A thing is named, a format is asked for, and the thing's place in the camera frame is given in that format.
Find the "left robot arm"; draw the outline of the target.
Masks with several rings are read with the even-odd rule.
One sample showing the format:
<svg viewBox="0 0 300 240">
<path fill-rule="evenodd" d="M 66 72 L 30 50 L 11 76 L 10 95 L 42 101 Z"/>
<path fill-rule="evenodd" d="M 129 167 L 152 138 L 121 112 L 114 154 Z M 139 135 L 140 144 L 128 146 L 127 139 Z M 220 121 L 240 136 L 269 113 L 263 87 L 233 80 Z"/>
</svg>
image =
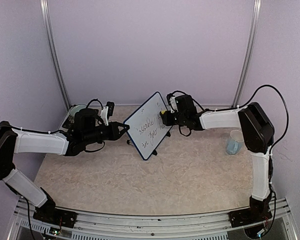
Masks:
<svg viewBox="0 0 300 240">
<path fill-rule="evenodd" d="M 63 216 L 52 197 L 17 169 L 13 158 L 23 153 L 74 157 L 81 152 L 88 153 L 88 145 L 104 145 L 107 141 L 119 140 L 130 127 L 121 122 L 109 121 L 112 114 L 113 108 L 110 106 L 101 111 L 85 107 L 72 115 L 73 123 L 70 127 L 56 131 L 23 129 L 12 126 L 8 121 L 1 121 L 0 181 L 34 205 L 33 217 L 36 220 L 60 223 Z"/>
</svg>

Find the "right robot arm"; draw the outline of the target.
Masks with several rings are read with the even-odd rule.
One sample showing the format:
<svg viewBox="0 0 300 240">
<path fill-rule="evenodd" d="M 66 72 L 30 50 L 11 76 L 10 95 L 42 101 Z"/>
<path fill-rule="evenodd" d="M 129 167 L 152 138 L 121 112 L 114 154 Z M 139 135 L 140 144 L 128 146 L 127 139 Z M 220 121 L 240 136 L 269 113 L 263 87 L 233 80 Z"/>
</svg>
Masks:
<svg viewBox="0 0 300 240">
<path fill-rule="evenodd" d="M 269 220 L 272 199 L 271 158 L 275 128 L 257 102 L 230 109 L 197 111 L 194 100 L 188 94 L 167 96 L 170 109 L 159 113 L 165 126 L 187 127 L 190 131 L 218 128 L 236 128 L 243 134 L 243 142 L 252 157 L 253 186 L 249 206 L 229 213 L 233 228 Z"/>
</svg>

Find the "blue framed whiteboard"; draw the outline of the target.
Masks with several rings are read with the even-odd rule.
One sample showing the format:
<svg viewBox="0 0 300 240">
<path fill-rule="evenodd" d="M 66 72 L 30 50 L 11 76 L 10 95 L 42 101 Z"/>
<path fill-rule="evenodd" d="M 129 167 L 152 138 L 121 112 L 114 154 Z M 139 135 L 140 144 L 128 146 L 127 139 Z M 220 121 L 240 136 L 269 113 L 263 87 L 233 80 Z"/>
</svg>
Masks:
<svg viewBox="0 0 300 240">
<path fill-rule="evenodd" d="M 171 130 L 171 127 L 163 124 L 160 111 L 167 109 L 161 93 L 157 91 L 152 94 L 123 122 L 129 125 L 129 130 L 127 131 L 129 138 L 143 141 L 148 133 L 153 130 L 159 136 L 165 135 Z"/>
</svg>

